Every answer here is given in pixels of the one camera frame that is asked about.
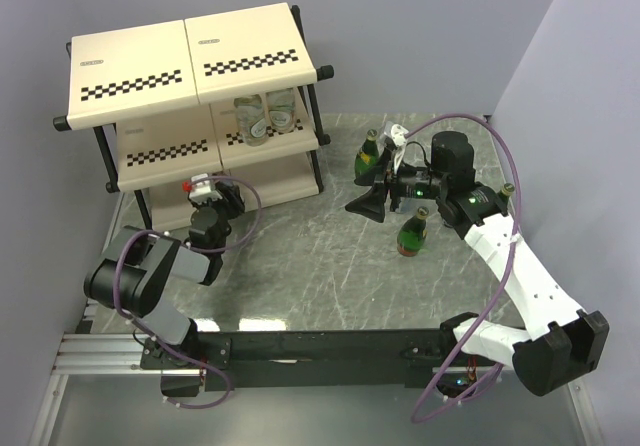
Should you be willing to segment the green glass bottle back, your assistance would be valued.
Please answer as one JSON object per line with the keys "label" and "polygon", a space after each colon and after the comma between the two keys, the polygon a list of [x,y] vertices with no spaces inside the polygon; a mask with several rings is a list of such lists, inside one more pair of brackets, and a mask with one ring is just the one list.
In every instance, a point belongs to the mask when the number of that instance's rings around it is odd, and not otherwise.
{"label": "green glass bottle back", "polygon": [[366,133],[365,141],[355,156],[354,173],[356,177],[363,175],[376,165],[379,158],[377,140],[378,131],[369,129]]}

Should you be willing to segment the clear soda water bottle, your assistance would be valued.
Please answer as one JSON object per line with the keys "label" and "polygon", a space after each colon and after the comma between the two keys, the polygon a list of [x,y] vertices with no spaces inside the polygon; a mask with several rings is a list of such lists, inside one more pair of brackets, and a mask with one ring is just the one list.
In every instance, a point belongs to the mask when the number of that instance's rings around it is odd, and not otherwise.
{"label": "clear soda water bottle", "polygon": [[278,133],[292,132],[296,124],[296,101],[292,88],[266,93],[267,112]]}
{"label": "clear soda water bottle", "polygon": [[234,99],[238,131],[248,146],[260,146],[267,139],[267,120],[261,96],[258,94]]}

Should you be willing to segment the silver energy drink can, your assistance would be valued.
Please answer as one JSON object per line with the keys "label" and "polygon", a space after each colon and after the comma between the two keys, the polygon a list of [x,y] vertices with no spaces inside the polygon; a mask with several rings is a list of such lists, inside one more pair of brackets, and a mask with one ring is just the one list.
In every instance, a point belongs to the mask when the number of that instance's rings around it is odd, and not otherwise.
{"label": "silver energy drink can", "polygon": [[398,209],[397,209],[397,213],[398,214],[411,214],[414,211],[414,207],[415,207],[415,200],[413,198],[402,198]]}

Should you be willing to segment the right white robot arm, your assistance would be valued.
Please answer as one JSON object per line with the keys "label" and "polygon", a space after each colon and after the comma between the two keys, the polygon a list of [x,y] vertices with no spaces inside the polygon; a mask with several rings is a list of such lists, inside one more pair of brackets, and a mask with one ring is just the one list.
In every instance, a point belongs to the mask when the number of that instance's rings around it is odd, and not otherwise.
{"label": "right white robot arm", "polygon": [[610,326],[599,311],[588,313],[569,296],[526,244],[508,202],[516,187],[500,191],[475,178],[474,149],[456,131],[432,138],[431,158],[425,166],[404,163],[408,131],[398,124],[384,134],[384,151],[355,184],[367,192],[345,209],[381,223],[403,199],[432,200],[443,221],[504,283],[522,328],[488,321],[486,314],[459,315],[444,323],[439,353],[460,365],[471,355],[515,371],[536,396],[594,371]]}

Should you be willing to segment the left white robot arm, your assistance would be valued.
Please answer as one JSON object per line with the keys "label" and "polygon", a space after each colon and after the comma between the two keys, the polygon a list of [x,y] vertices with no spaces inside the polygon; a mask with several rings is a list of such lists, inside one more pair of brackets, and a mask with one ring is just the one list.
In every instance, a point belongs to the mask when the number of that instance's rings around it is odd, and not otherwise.
{"label": "left white robot arm", "polygon": [[230,221],[245,212],[240,188],[228,179],[195,176],[186,190],[194,211],[184,241],[125,226],[83,285],[87,298],[121,311],[155,333],[165,343],[166,358],[179,368],[205,361],[206,347],[196,322],[162,298],[166,284],[172,276],[212,284],[223,266]]}

